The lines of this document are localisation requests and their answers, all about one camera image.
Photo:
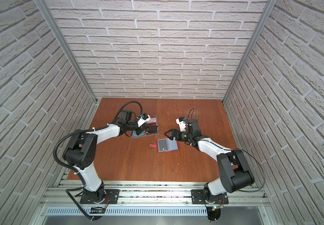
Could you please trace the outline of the red leather card holder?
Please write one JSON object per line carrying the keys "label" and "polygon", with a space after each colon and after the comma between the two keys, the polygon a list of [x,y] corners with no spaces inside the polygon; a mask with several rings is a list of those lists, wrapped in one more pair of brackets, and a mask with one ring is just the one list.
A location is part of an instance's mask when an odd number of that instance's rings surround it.
{"label": "red leather card holder", "polygon": [[177,141],[170,140],[168,138],[158,139],[156,143],[150,143],[149,147],[157,149],[158,152],[169,152],[179,150],[179,145]]}

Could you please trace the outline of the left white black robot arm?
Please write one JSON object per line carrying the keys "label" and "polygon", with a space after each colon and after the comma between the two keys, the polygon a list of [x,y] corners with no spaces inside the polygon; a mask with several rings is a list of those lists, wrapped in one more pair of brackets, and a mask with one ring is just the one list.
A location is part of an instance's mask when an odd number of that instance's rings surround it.
{"label": "left white black robot arm", "polygon": [[82,196],[100,203],[106,198],[104,183],[94,167],[96,147],[110,138],[118,137],[128,131],[141,134],[150,128],[150,115],[144,113],[131,121],[132,111],[122,111],[121,116],[102,128],[88,131],[77,130],[71,135],[63,153],[63,159],[77,173],[83,183]]}

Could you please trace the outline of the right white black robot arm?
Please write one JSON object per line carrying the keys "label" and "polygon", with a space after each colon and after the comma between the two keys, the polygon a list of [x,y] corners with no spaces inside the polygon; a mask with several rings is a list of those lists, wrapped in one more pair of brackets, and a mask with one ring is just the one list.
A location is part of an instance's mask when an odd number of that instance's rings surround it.
{"label": "right white black robot arm", "polygon": [[249,163],[241,149],[232,150],[214,142],[201,133],[196,119],[182,121],[183,128],[171,129],[164,135],[184,142],[214,159],[218,164],[219,178],[206,183],[203,197],[207,202],[217,201],[225,193],[233,193],[255,182]]}

